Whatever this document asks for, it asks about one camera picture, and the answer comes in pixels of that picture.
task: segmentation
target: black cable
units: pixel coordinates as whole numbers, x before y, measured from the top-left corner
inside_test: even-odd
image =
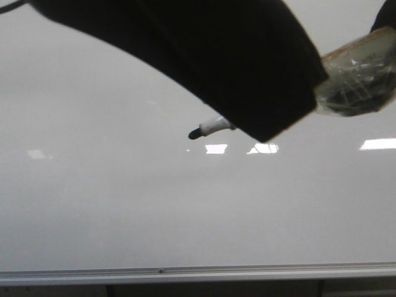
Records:
[[[13,11],[14,9],[26,4],[25,0],[17,0],[13,3],[7,4],[5,6],[0,7],[0,14],[5,14],[6,12]]]

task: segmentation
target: white surface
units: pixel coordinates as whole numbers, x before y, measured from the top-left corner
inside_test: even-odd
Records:
[[[383,0],[288,3],[325,53]],[[396,260],[396,150],[360,149],[396,104],[191,141],[210,108],[29,7],[0,16],[0,78],[0,271]]]

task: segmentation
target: black fabric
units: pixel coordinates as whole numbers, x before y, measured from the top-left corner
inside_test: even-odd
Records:
[[[149,63],[259,141],[312,111],[327,78],[280,0],[29,2]]]
[[[396,29],[396,0],[386,0],[377,15],[377,19],[371,31],[390,26]]]

